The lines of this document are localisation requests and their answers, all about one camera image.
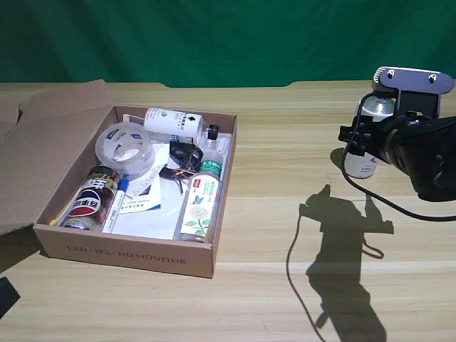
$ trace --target chips can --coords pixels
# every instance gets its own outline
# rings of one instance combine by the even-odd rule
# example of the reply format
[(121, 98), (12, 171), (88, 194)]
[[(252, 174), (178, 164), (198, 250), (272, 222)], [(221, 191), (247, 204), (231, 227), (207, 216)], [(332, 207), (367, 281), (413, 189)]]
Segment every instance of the chips can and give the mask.
[(90, 170), (62, 227), (101, 232), (119, 181), (120, 175), (110, 167)]

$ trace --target green backdrop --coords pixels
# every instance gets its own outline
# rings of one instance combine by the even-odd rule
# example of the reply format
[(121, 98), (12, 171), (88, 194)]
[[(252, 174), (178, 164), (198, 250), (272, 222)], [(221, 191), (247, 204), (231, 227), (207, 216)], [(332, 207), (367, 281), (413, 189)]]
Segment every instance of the green backdrop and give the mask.
[(0, 0), (0, 81), (285, 86), (456, 77), (455, 0)]

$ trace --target wooden table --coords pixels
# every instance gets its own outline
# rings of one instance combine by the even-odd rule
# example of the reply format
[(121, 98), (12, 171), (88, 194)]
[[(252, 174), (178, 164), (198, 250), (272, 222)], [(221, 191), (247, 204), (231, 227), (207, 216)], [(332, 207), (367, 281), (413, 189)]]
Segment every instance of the wooden table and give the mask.
[[(0, 98), (61, 86), (4, 83)], [(298, 222), (291, 279), (326, 341), (456, 341), (455, 224), (366, 202), (336, 166), (339, 126), (370, 89), (110, 84), (114, 103), (239, 114), (214, 278), (48, 259), (25, 229), (0, 238), (1, 275), (21, 295), (0, 320), (0, 341), (320, 341), (286, 277)], [(456, 114), (455, 93), (441, 113)], [(452, 202), (419, 200), (390, 165), (360, 183), (415, 212), (454, 214)]]

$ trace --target white bottle with green label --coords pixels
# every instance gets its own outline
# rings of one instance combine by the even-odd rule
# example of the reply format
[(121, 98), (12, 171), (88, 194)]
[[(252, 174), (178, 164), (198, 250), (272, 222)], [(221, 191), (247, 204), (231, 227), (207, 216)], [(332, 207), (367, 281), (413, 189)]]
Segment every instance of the white bottle with green label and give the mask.
[(209, 150), (204, 153), (199, 172), (189, 178), (174, 239), (212, 242), (219, 193), (222, 188), (222, 165), (223, 156), (218, 152)]

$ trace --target black cap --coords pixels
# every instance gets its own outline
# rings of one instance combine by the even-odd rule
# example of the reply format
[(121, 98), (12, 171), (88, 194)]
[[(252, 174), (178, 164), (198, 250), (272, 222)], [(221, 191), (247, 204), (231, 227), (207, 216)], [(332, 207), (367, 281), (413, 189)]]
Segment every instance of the black cap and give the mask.
[(209, 129), (207, 130), (207, 138), (210, 140), (217, 140), (218, 136), (219, 136), (219, 126), (209, 125)]

